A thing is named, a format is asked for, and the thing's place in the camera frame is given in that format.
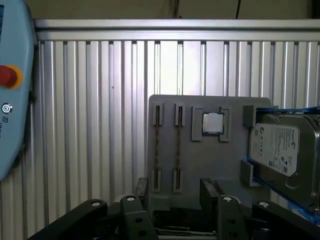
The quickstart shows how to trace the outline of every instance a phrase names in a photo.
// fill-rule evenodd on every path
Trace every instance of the corrugated metal wall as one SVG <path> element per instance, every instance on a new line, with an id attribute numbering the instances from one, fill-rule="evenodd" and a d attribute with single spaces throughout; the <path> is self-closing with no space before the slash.
<path id="1" fill-rule="evenodd" d="M 160 32 L 38 30 L 26 148 L 1 183 L 2 240 L 25 239 L 87 199 L 130 193 L 145 172 L 153 94 L 320 103 L 318 32 Z"/>

